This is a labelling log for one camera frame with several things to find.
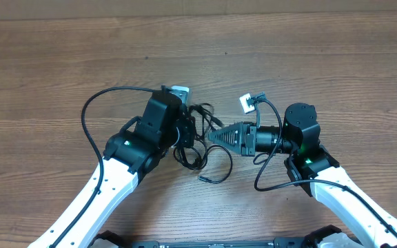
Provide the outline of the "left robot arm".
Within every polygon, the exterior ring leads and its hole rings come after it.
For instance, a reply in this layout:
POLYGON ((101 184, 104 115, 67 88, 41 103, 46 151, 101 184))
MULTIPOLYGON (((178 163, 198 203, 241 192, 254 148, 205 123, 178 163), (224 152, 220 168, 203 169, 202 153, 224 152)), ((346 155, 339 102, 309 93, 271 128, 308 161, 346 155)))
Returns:
POLYGON ((152 91, 142 116, 109 138, 94 173, 57 221, 31 247, 89 247, 116 207, 171 147, 189 147, 194 135, 186 117, 190 89, 152 91))

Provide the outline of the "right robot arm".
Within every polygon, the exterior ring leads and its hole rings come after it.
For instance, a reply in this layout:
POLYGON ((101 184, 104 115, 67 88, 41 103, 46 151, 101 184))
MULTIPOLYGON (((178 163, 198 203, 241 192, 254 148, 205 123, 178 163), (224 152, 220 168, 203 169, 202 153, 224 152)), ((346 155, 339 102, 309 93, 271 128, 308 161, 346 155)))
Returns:
POLYGON ((239 122, 211 132, 208 138, 241 156, 287 154, 289 184, 302 187, 329 208, 362 246, 397 247, 397 219, 361 190, 321 145, 316 118, 313 105, 294 103, 276 127, 239 122))

